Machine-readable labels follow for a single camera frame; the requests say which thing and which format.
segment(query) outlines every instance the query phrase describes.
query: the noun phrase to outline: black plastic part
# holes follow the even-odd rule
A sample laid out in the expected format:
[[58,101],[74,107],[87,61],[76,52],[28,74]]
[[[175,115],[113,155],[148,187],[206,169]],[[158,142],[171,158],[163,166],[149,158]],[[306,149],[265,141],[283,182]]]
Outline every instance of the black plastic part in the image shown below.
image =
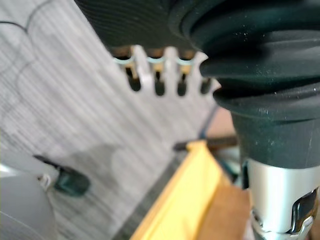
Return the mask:
[[155,72],[154,91],[158,96],[165,94],[165,82],[161,80],[161,73],[159,71]]
[[298,199],[292,207],[292,229],[290,233],[298,233],[303,222],[312,215],[317,214],[317,190]]
[[241,176],[242,176],[242,189],[248,189],[249,186],[249,174],[248,174],[248,162],[244,161],[241,164]]
[[201,82],[200,93],[203,95],[207,94],[211,89],[211,85],[212,85],[211,78],[210,77],[204,78]]
[[125,72],[126,72],[131,89],[135,92],[138,92],[141,89],[141,83],[140,83],[139,77],[133,78],[133,74],[130,67],[126,67]]
[[181,76],[181,80],[177,84],[176,92],[180,97],[183,97],[184,95],[186,95],[186,91],[187,91],[186,77],[187,75],[183,73]]
[[90,187],[90,180],[81,172],[71,168],[62,167],[59,170],[59,177],[54,185],[58,191],[72,196],[83,196]]

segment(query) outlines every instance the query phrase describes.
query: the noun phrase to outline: silver metal cylinder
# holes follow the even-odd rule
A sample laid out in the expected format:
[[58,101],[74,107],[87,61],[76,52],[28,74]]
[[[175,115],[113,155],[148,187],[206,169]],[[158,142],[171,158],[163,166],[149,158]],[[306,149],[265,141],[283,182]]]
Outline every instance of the silver metal cylinder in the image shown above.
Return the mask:
[[252,211],[261,230],[286,233],[292,227],[294,203],[320,186],[320,166],[289,169],[248,159],[248,178]]

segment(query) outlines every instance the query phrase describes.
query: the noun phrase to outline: striped gray surface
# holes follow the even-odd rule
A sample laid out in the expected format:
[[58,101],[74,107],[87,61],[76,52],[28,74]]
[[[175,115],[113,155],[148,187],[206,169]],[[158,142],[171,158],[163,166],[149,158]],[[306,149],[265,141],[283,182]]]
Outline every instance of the striped gray surface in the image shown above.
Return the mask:
[[[178,97],[176,52],[167,49],[167,91],[157,97],[137,47],[142,90],[135,93],[72,0],[0,0],[0,21],[23,27],[0,24],[0,147],[89,176],[83,198],[50,194],[60,240],[121,239],[171,164],[172,145],[196,138],[215,105],[199,94],[198,67]],[[198,54],[196,65],[204,58]]]

